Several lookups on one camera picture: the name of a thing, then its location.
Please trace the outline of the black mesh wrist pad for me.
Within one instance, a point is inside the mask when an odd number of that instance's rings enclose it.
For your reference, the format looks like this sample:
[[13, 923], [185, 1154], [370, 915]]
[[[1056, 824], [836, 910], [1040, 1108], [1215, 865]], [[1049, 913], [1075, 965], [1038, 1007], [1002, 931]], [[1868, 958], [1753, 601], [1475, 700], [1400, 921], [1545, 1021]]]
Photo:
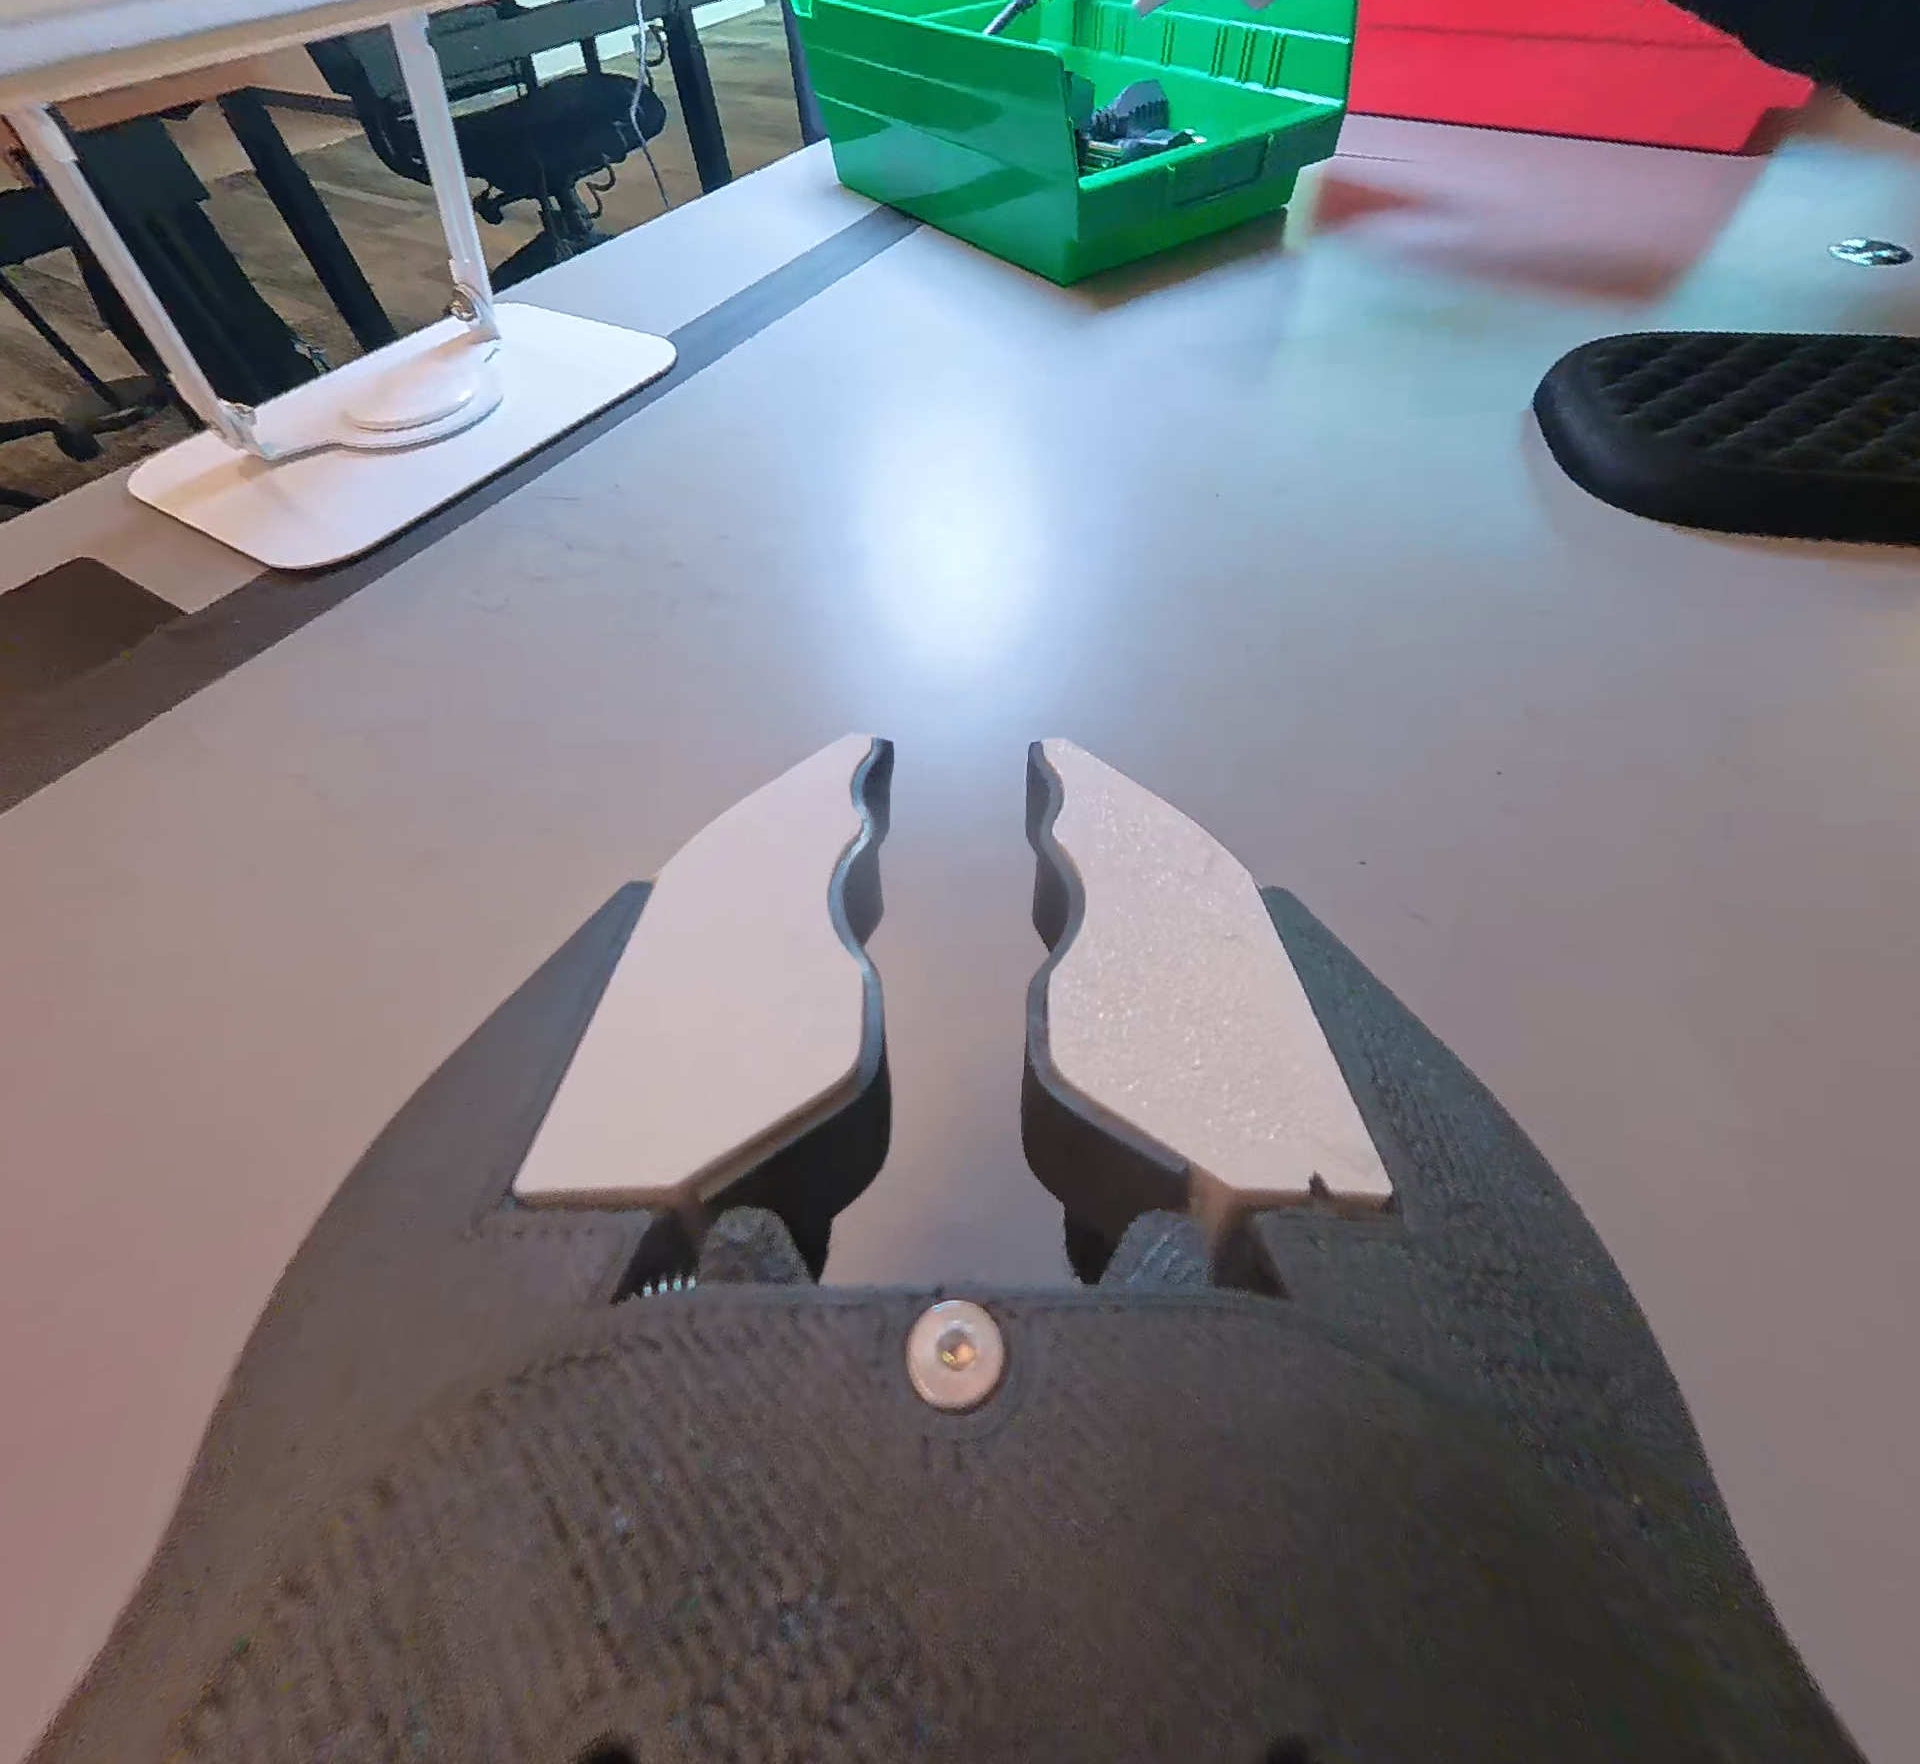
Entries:
[[1913, 338], [1602, 338], [1542, 375], [1532, 415], [1573, 487], [1642, 519], [1916, 548]]

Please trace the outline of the red plastic bin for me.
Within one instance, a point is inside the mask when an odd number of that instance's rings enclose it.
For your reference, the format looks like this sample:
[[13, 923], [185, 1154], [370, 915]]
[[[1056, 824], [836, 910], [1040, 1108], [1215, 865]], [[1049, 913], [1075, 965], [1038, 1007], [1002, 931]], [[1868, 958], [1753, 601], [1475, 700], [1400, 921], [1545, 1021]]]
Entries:
[[1813, 83], [1668, 0], [1359, 0], [1349, 111], [1743, 155]]

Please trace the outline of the green plastic bin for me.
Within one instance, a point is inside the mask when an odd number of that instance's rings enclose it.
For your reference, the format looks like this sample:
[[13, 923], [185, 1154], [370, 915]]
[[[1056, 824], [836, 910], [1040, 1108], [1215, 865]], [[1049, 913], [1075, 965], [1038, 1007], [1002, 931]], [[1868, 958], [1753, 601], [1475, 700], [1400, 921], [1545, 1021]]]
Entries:
[[1059, 285], [1279, 214], [1359, 0], [793, 0], [836, 179]]

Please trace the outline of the white document stand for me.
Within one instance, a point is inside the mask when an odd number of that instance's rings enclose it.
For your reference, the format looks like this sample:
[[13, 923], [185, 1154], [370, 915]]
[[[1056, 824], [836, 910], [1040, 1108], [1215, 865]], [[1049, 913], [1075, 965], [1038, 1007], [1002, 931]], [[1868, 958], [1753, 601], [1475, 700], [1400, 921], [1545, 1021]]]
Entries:
[[[129, 494], [262, 568], [329, 568], [435, 514], [659, 381], [668, 339], [496, 304], [465, 189], [435, 9], [486, 0], [2, 0], [2, 119], [158, 349], [202, 431], [126, 475]], [[448, 315], [288, 395], [219, 395], [82, 175], [56, 109], [219, 59], [385, 29], [446, 244]]]

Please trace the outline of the black office chair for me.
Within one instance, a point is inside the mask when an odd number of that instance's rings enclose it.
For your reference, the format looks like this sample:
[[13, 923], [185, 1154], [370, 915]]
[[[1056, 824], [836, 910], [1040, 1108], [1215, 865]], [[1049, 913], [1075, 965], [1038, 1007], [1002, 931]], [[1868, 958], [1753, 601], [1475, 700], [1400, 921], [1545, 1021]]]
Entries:
[[603, 244], [618, 166], [665, 125], [653, 86], [609, 71], [598, 48], [640, 29], [638, 2], [486, 0], [428, 18], [475, 214], [496, 226], [525, 202], [539, 219], [539, 238], [492, 269], [496, 292]]

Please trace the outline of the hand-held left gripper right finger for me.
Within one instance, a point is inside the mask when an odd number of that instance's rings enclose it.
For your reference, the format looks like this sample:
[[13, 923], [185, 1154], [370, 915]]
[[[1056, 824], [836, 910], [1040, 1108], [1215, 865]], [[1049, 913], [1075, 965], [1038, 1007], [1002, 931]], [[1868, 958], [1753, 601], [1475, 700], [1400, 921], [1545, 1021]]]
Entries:
[[1380, 1213], [1395, 1183], [1256, 881], [1080, 742], [1028, 748], [1023, 1144], [1065, 1213]]

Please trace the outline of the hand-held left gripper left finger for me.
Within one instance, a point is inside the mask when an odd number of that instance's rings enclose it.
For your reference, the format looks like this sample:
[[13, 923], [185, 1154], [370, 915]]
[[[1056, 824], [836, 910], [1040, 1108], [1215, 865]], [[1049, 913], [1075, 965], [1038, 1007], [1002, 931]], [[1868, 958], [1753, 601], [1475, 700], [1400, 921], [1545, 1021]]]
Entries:
[[836, 738], [652, 881], [515, 1176], [530, 1207], [715, 1208], [880, 1070], [888, 738]]

